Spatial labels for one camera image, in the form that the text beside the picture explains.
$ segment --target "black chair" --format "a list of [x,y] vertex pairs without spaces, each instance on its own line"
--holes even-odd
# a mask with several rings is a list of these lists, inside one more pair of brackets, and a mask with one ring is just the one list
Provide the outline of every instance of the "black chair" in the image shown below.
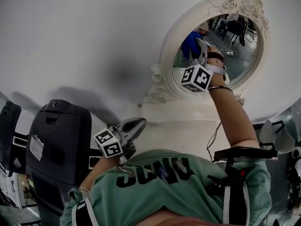
[[225,38],[226,33],[229,31],[229,32],[233,33],[233,36],[230,39],[230,41],[233,39],[234,35],[236,35],[236,38],[235,38],[234,42],[232,43],[232,44],[234,44],[238,36],[243,37],[244,28],[245,28],[245,26],[236,20],[228,21],[226,24],[226,28],[224,30],[223,36],[222,36],[222,40]]
[[[291,152],[295,147],[294,138],[288,133],[283,121],[277,121],[272,123],[267,120],[264,124],[253,125],[258,137],[259,146],[261,148],[272,147],[278,150],[278,154],[284,154]],[[275,146],[276,136],[281,132],[279,137],[279,143]]]
[[[29,115],[29,119],[21,116],[21,113]],[[7,101],[0,114],[0,169],[7,177],[11,177],[14,172],[25,174],[25,152],[28,134],[18,133],[17,124],[20,117],[21,123],[28,124],[29,131],[33,115],[31,119],[31,114],[28,111]]]
[[242,36],[239,37],[239,42],[242,46],[245,46],[245,33],[246,33],[246,28],[247,28],[248,23],[245,21],[245,18],[241,15],[239,15],[239,18],[237,21],[239,21],[241,24],[244,25],[244,32],[243,32]]
[[[92,117],[80,106],[52,100],[36,114],[26,147],[26,174],[38,204],[61,215],[68,192],[88,174]],[[44,143],[39,161],[30,151],[32,136]]]
[[253,38],[256,38],[257,34],[254,33],[256,31],[253,22],[249,19],[248,22],[248,27],[247,27],[248,31],[253,35]]

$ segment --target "person in blue shirt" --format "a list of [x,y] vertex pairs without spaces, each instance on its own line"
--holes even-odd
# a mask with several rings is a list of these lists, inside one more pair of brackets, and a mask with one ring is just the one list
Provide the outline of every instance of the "person in blue shirt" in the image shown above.
[[189,50],[191,50],[192,58],[199,58],[201,54],[201,50],[199,45],[196,43],[195,38],[202,39],[205,35],[207,35],[209,30],[208,22],[202,23],[199,27],[197,27],[194,31],[192,31],[187,38],[182,43],[182,51],[184,57],[189,59]]

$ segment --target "bracelet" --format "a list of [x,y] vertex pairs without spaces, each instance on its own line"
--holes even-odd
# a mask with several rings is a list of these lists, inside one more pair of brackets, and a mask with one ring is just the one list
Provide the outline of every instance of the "bracelet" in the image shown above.
[[227,90],[230,90],[233,94],[233,91],[227,87],[227,86],[223,86],[223,85],[219,85],[219,86],[213,86],[213,87],[209,87],[208,90],[211,90],[211,89],[227,89]]

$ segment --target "white mirror frame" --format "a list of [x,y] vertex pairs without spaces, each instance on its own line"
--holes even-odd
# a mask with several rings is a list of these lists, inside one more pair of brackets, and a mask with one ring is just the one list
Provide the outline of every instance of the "white mirror frame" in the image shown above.
[[229,86],[234,94],[241,95],[259,73],[269,52],[268,19],[263,16],[260,0],[204,0],[186,11],[168,32],[161,51],[161,64],[151,66],[153,85],[145,102],[161,104],[171,100],[185,100],[189,103],[212,103],[209,93],[193,95],[184,91],[174,80],[174,57],[188,34],[204,21],[229,13],[237,13],[252,20],[257,31],[257,47],[251,66],[232,81]]

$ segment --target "black strap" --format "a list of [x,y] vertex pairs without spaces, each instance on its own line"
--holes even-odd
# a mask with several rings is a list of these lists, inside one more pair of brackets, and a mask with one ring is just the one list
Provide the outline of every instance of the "black strap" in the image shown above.
[[242,185],[231,185],[229,204],[229,223],[246,225],[247,209]]
[[207,58],[217,58],[224,63],[224,56],[216,52],[208,52]]
[[79,202],[76,209],[76,225],[77,226],[93,226],[87,204],[85,201]]
[[208,90],[211,90],[211,89],[227,89],[227,90],[230,90],[232,92],[232,94],[233,94],[233,91],[229,87],[223,86],[223,85],[208,87],[207,89]]

